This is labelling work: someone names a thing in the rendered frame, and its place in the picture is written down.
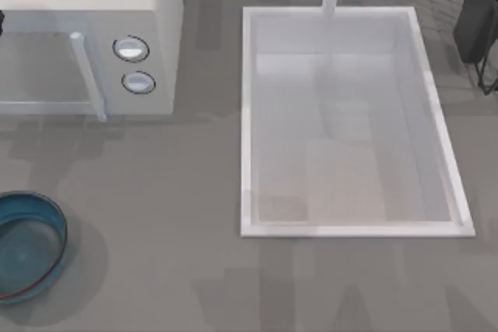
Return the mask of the white sink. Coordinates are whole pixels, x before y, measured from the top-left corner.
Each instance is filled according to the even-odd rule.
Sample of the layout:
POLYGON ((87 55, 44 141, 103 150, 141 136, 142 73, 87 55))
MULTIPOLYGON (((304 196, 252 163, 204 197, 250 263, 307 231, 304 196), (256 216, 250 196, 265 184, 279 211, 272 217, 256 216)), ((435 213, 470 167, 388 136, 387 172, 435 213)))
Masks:
POLYGON ((246 7, 243 237, 473 237, 416 11, 246 7))

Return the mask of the small microwave knob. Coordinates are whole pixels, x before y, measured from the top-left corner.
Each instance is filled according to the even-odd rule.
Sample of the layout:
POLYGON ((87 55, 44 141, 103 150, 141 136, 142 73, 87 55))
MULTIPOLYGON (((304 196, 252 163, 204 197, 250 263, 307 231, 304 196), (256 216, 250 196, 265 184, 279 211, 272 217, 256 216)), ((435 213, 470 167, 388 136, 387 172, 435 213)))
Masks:
POLYGON ((121 85, 132 94, 147 95, 156 88, 156 81, 150 74, 136 71, 122 75, 121 85))

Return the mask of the pale microwave oven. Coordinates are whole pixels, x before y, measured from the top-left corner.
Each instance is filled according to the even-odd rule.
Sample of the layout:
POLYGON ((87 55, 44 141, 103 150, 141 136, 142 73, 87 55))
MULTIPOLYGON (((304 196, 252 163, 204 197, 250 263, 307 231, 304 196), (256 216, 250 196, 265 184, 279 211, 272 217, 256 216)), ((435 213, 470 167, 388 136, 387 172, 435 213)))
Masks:
POLYGON ((5 15, 3 33, 84 35, 107 118, 172 113, 183 0, 0 0, 0 10, 5 15), (149 45, 147 59, 129 63, 114 54, 113 41, 128 35, 149 45), (156 88, 151 93, 135 95, 121 85, 122 75, 136 71, 155 79, 156 88))

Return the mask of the large microwave knob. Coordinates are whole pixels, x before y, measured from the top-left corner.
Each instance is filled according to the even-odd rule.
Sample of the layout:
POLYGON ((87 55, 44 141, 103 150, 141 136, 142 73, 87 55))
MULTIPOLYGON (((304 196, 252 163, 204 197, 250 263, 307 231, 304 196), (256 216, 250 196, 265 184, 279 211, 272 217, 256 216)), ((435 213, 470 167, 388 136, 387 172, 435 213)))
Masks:
POLYGON ((144 61, 150 53, 149 45, 142 38, 132 35, 114 40, 112 49, 118 58, 129 63, 144 61))

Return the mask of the microwave glass door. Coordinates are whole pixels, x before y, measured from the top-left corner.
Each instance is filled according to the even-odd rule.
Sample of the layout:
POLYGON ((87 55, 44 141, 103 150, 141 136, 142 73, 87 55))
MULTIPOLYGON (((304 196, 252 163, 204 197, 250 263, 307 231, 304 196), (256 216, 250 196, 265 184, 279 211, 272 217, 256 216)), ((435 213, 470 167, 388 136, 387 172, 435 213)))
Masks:
POLYGON ((0 36, 0 115, 96 115, 69 35, 0 36))

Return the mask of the blue bowl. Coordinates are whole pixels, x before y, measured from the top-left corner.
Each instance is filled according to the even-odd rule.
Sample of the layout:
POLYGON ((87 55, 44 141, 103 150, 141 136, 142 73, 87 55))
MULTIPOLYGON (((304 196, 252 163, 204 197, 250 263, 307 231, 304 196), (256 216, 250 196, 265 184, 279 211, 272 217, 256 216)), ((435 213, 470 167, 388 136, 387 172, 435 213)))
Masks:
POLYGON ((29 190, 0 193, 0 305, 49 289, 67 253, 68 222, 55 201, 29 190))

